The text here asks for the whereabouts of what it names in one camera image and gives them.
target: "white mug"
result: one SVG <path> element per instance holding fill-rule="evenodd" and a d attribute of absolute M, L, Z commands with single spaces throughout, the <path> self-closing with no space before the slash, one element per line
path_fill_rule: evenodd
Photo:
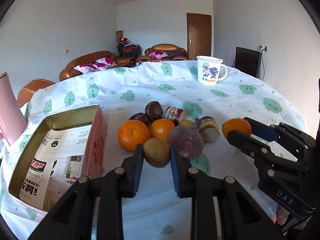
<path fill-rule="evenodd" d="M 214 86 L 218 81 L 224 80 L 228 75 L 228 69 L 222 62 L 223 59 L 215 57 L 197 56 L 198 81 L 207 86 Z"/>

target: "pink tin box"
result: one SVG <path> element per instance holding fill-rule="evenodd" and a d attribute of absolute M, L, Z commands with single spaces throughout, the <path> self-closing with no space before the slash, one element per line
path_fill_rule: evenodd
<path fill-rule="evenodd" d="M 28 208 L 47 214 L 79 176 L 102 176 L 106 132 L 99 105 L 49 115 L 24 147 L 9 193 Z M 81 144 L 84 150 L 79 151 Z M 61 154 L 59 147 L 70 151 Z"/>

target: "door frame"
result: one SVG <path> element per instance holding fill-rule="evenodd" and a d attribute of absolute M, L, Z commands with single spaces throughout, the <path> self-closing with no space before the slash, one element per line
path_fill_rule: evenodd
<path fill-rule="evenodd" d="M 188 59 L 189 60 L 192 60 L 191 59 L 191 55 L 190 55 L 190 53 L 189 53 L 189 45 L 190 45 L 190 43 L 189 43 L 189 34 L 191 33 L 190 31 L 189 31 L 189 18 L 188 18 L 188 15 L 191 15 L 191 14 L 197 14 L 197 15 L 209 15 L 210 17 L 211 17 L 211 29 L 210 29 L 210 51 L 211 51 L 211 53 L 212 53 L 212 15 L 210 15 L 210 14 L 204 14 L 204 13 L 187 13 L 187 53 L 188 53 Z"/>

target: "pink container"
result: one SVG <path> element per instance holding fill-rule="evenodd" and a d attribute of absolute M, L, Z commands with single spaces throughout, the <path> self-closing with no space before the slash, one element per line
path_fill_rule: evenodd
<path fill-rule="evenodd" d="M 7 73 L 0 74 L 0 139 L 8 147 L 24 132 L 27 121 L 13 94 Z"/>

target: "pink floral pillow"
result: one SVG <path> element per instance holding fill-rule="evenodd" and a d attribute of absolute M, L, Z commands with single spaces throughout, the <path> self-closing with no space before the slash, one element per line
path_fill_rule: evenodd
<path fill-rule="evenodd" d="M 92 64 L 81 64 L 79 66 L 74 67 L 74 69 L 80 71 L 82 74 L 99 71 Z"/>
<path fill-rule="evenodd" d="M 116 63 L 108 58 L 108 57 L 103 57 L 101 59 L 97 59 L 96 62 L 94 64 L 97 64 L 97 63 L 102 63 L 102 64 L 105 64 L 105 65 L 108 65 L 109 68 L 113 67 L 114 65 L 116 65 Z"/>
<path fill-rule="evenodd" d="M 166 54 L 164 51 L 162 50 L 156 50 L 155 52 L 152 52 L 149 54 L 149 56 L 152 58 L 152 59 L 160 59 L 160 58 L 163 58 L 163 57 L 167 57 L 168 54 Z"/>
<path fill-rule="evenodd" d="M 115 66 L 116 63 L 110 58 L 100 58 L 97 59 L 95 63 L 92 64 L 81 64 L 74 67 L 74 69 L 80 71 L 82 74 L 87 74 L 96 71 L 107 70 Z"/>

